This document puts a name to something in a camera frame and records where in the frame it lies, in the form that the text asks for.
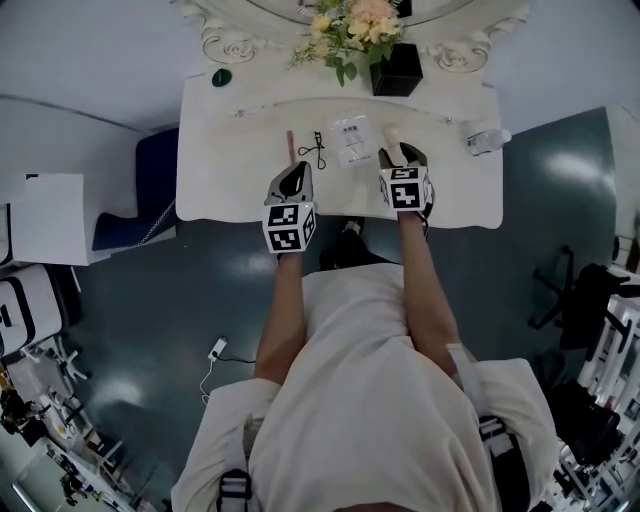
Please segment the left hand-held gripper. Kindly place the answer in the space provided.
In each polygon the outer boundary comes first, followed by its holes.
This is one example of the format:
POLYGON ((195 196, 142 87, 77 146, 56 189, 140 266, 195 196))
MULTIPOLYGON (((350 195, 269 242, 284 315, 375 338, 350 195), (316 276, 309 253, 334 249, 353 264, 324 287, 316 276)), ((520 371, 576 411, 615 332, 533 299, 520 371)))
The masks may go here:
POLYGON ((317 227, 313 194, 313 173, 307 161, 294 162, 271 181, 262 209, 262 231, 271 254, 307 249, 317 227), (304 202, 284 201, 289 198, 304 202))

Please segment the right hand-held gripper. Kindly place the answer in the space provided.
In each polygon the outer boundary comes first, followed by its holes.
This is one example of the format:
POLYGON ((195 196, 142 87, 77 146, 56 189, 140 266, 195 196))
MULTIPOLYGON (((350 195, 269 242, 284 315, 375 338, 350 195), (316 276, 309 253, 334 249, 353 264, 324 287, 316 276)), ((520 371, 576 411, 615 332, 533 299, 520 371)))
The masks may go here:
POLYGON ((396 167, 385 148, 380 148, 379 182, 387 206, 396 212, 428 214, 434 203, 434 188, 426 167, 426 155, 411 144, 401 142, 407 167, 396 167))

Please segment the black eyelash curler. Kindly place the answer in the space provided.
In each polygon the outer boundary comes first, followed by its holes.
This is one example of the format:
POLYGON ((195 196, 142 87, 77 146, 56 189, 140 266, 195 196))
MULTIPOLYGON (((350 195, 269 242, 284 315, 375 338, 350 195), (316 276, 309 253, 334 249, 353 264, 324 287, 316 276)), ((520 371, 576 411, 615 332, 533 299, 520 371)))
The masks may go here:
POLYGON ((316 155, 316 167, 318 170, 324 170, 326 168, 326 160, 323 157, 323 151, 325 146, 323 144, 323 137, 320 131, 313 133, 314 144, 311 147, 300 146, 297 149, 297 155, 300 157, 309 156, 311 153, 316 155))

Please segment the clear packet with black item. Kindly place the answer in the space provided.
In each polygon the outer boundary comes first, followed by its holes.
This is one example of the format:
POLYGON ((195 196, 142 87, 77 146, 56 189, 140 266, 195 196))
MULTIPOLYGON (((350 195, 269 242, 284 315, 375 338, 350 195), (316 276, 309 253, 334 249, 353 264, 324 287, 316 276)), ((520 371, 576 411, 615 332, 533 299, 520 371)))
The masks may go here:
POLYGON ((342 169, 368 165, 377 145, 368 115, 354 110, 334 116, 328 123, 330 143, 342 169))

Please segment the person's right forearm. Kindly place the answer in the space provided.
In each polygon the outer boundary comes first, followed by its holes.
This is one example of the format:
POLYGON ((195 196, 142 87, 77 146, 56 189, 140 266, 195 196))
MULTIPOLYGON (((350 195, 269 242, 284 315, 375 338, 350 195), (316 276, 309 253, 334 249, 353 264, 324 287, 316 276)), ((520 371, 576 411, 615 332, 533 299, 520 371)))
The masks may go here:
POLYGON ((448 346, 459 342, 456 320, 439 281, 421 219, 400 212, 406 324, 414 348, 446 375, 457 373, 448 346))

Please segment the person's left forearm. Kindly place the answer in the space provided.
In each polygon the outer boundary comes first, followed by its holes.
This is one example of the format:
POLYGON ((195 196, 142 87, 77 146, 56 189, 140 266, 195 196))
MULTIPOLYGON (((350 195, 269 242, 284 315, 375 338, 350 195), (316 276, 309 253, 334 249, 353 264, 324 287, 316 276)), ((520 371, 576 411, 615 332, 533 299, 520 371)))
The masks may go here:
POLYGON ((275 274, 272 303, 256 354, 256 379, 282 385, 306 344, 302 279, 302 254, 282 255, 275 274))

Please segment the white dressing table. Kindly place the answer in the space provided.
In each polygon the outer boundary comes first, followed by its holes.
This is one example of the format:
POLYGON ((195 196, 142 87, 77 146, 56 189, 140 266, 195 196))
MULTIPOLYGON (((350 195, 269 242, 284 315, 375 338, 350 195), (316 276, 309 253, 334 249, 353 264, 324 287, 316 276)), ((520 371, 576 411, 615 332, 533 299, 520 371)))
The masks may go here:
POLYGON ((385 143, 383 130, 394 125, 427 156, 435 188, 431 226, 501 225, 503 157, 497 151, 473 156, 464 146, 467 133, 500 126, 493 89, 431 79, 407 98, 382 98, 360 85, 340 88, 301 75, 267 85, 238 79, 219 89, 207 76, 187 80, 179 126, 179 217, 258 221, 271 180, 290 162, 287 130, 295 149, 310 146, 315 131, 327 135, 334 116, 354 110, 368 115, 377 146, 385 143))

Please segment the person's left leg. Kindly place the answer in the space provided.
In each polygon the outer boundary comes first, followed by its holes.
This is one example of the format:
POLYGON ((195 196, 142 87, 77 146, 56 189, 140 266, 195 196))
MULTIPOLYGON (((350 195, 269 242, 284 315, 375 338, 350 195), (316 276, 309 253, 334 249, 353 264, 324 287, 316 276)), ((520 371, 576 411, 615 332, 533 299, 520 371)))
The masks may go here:
POLYGON ((364 266, 374 261, 361 237, 364 225, 363 217, 350 217, 345 221, 334 244, 321 252, 321 271, 364 266))

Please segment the clear plastic water bottle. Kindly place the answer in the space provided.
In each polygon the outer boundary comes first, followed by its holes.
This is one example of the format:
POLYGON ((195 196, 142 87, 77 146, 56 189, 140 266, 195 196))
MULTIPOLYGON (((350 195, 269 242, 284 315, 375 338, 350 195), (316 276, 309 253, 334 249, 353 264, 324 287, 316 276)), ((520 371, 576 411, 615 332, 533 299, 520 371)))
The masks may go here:
POLYGON ((491 128, 466 138, 466 149, 473 156, 500 151, 512 140, 512 134, 506 129, 491 128))

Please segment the black square vase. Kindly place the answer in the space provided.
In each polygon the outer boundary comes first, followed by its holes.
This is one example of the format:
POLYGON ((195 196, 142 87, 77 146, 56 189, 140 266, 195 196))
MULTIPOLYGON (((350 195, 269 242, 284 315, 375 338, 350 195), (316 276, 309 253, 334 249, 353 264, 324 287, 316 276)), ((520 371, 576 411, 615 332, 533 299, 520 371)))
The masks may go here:
POLYGON ((409 97, 423 80, 420 54, 414 44, 396 44, 389 59, 369 66, 372 93, 381 97, 409 97))

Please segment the navy blue upholstered stool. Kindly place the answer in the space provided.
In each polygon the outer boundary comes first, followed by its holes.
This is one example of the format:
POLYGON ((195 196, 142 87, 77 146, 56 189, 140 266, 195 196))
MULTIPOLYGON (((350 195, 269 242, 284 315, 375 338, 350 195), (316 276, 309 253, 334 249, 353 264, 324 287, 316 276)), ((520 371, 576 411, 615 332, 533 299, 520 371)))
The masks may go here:
POLYGON ((94 231, 94 251, 136 248, 176 225, 178 143, 177 128, 138 142, 135 152, 137 215, 124 218, 101 214, 94 231))

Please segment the yellow artificial flower bouquet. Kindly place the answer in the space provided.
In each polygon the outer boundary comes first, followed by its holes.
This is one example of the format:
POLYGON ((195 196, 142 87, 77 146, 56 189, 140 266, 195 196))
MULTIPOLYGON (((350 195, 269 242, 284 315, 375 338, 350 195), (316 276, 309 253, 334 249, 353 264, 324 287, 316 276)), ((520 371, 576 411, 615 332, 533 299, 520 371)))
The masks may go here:
POLYGON ((389 60, 404 40, 398 6, 403 0, 317 0, 310 28, 292 51, 291 68, 322 64, 343 86, 357 77, 358 62, 389 60))

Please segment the person's white shirt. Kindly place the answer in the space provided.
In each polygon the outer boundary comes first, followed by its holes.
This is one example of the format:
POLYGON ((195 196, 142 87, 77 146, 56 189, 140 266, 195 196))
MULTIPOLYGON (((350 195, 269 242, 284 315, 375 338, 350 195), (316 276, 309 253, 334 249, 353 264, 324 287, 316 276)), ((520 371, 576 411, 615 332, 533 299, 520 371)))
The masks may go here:
POLYGON ((473 405, 408 336, 402 268, 317 272, 303 289, 308 339, 284 383, 210 394, 174 512, 216 512, 237 439, 262 512, 496 512, 473 405))

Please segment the white robot with black panel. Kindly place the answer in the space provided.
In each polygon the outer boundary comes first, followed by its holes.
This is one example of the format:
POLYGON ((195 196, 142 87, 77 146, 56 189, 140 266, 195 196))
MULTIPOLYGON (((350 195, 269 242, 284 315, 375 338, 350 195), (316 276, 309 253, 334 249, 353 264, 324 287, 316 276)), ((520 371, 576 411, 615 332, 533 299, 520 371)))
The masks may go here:
POLYGON ((0 358, 63 327, 61 297, 46 266, 34 264, 0 279, 0 358))

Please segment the oval mirror ornate white frame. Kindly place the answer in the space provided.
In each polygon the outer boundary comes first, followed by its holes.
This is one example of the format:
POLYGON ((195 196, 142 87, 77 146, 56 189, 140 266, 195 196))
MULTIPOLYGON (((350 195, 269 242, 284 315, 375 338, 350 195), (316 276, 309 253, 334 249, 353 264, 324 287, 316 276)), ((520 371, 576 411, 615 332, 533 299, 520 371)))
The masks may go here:
MULTIPOLYGON (((171 0, 184 17, 202 23, 209 61, 240 64, 262 49, 290 50, 311 28, 321 0, 171 0)), ((471 74, 489 60, 492 39, 529 17, 528 0, 391 0, 404 37, 427 65, 471 74)))

